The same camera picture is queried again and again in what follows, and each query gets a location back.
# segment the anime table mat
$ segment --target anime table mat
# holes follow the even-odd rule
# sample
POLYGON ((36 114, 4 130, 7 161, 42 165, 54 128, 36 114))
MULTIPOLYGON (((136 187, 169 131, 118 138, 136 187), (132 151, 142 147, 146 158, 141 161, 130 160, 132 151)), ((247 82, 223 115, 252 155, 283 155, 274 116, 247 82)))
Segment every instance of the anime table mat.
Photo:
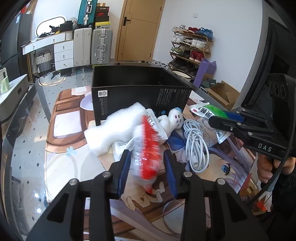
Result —
MULTIPOLYGON (((45 147, 46 198, 51 202, 72 178, 80 181, 93 179, 108 170, 114 162, 112 148, 105 155, 96 156, 90 151, 84 131, 95 125, 94 113, 80 107, 90 92, 77 93, 75 89, 63 90, 53 107, 45 147)), ((183 111, 186 119, 195 119, 204 125, 204 139, 210 153, 209 167, 198 174, 201 178, 215 181, 224 178, 238 192, 255 160, 255 155, 244 149, 241 140, 233 135, 223 143, 217 137, 207 119, 190 112, 188 106, 195 104, 191 99, 183 111)), ((162 151, 170 149, 174 158, 189 168, 185 158, 186 140, 182 129, 173 131, 162 151)), ((89 204, 86 200, 84 218, 84 240, 89 239, 89 204)), ((152 194, 137 184, 128 175, 125 191, 120 200, 110 201, 113 230, 116 240, 179 240, 184 201, 176 201, 170 193, 163 163, 158 178, 152 186, 152 194)))

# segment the red shoe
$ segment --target red shoe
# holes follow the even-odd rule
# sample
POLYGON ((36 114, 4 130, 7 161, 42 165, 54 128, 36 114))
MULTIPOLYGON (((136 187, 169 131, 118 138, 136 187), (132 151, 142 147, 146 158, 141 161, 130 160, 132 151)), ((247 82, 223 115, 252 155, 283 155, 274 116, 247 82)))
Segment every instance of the red shoe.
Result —
POLYGON ((189 59, 192 60, 192 61, 195 61, 196 54, 197 54, 196 51, 191 50, 189 59))
POLYGON ((192 28, 192 27, 189 27, 187 30, 187 33, 190 33, 190 34, 195 34, 195 32, 199 31, 199 28, 192 28))
POLYGON ((205 56, 203 55, 203 53, 197 52, 194 62, 201 63, 201 61, 203 60, 204 57, 205 56))

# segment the screw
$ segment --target screw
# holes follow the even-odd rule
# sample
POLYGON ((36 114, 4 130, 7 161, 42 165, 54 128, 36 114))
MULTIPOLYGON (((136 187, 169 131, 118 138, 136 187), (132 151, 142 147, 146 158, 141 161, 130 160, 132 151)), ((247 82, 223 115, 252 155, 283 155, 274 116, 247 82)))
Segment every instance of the screw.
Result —
POLYGON ((70 184, 71 186, 75 186, 77 183, 78 183, 78 180, 75 179, 75 178, 73 178, 73 179, 71 179, 71 180, 69 181, 69 184, 70 184))
POLYGON ((186 171, 183 173, 184 177, 191 177, 192 176, 192 172, 186 171))
POLYGON ((225 180, 224 180, 223 178, 218 178, 218 179, 217 179, 217 183, 218 183, 219 185, 224 185, 226 182, 225 182, 225 180))
POLYGON ((107 178, 107 177, 110 177, 110 176, 111 176, 111 172, 109 172, 109 171, 103 172, 103 177, 104 178, 107 178))

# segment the blue eye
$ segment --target blue eye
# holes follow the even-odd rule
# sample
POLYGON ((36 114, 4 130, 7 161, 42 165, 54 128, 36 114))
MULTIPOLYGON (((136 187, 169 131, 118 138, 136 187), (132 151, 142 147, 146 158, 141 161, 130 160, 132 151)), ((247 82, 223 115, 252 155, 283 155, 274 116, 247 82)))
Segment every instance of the blue eye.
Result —
POLYGON ((227 163, 227 165, 222 165, 221 166, 221 169, 222 171, 225 173, 225 176, 227 176, 229 173, 230 173, 230 164, 227 163))

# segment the wooden door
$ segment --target wooden door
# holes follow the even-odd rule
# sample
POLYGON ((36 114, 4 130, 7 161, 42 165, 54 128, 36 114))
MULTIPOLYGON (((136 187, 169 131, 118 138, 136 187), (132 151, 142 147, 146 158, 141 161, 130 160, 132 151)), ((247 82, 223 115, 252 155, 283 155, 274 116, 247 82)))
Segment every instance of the wooden door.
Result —
POLYGON ((150 61, 164 0, 126 0, 118 35, 117 61, 150 61))

